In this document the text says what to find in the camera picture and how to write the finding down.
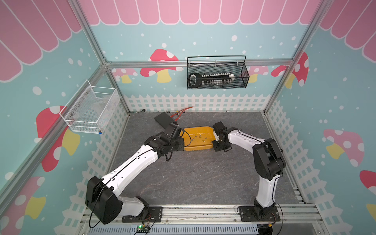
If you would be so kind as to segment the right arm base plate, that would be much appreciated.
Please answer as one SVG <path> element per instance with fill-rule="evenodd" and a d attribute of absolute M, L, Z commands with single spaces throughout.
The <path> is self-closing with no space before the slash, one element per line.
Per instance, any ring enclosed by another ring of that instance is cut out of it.
<path fill-rule="evenodd" d="M 237 208 L 242 222 L 280 222 L 280 214 L 275 205 L 268 208 L 261 206 L 239 206 Z"/>

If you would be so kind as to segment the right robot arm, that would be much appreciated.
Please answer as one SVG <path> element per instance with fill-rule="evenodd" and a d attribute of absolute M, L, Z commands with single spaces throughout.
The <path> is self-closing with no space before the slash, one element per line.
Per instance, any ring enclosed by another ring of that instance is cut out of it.
<path fill-rule="evenodd" d="M 261 139 L 246 134 L 238 128 L 227 128 L 222 122 L 213 126 L 216 140 L 213 148 L 218 151 L 229 151 L 233 145 L 249 151 L 253 155 L 254 166 L 259 175 L 258 193 L 250 212 L 241 211 L 244 215 L 251 215 L 256 220 L 264 220 L 267 216 L 276 216 L 277 207 L 275 193 L 278 180 L 283 176 L 286 161 L 277 142 L 272 139 Z"/>

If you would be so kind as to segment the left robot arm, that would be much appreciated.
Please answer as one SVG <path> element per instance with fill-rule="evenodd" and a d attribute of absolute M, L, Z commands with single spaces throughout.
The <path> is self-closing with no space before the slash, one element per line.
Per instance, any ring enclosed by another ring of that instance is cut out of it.
<path fill-rule="evenodd" d="M 130 216 L 141 222 L 150 219 L 149 204 L 139 196 L 129 198 L 121 194 L 129 183 L 149 165 L 161 157 L 170 161 L 173 152 L 183 151 L 185 130 L 175 123 L 151 137 L 121 166 L 101 178 L 93 176 L 87 183 L 85 204 L 102 224 L 109 224 L 118 216 Z"/>

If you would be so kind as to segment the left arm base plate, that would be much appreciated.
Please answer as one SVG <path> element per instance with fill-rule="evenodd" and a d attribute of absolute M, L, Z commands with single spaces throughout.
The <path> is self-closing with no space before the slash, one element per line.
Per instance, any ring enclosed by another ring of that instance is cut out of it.
<path fill-rule="evenodd" d="M 154 223 L 162 221 L 163 207 L 146 207 L 138 216 L 123 216 L 123 223 Z"/>

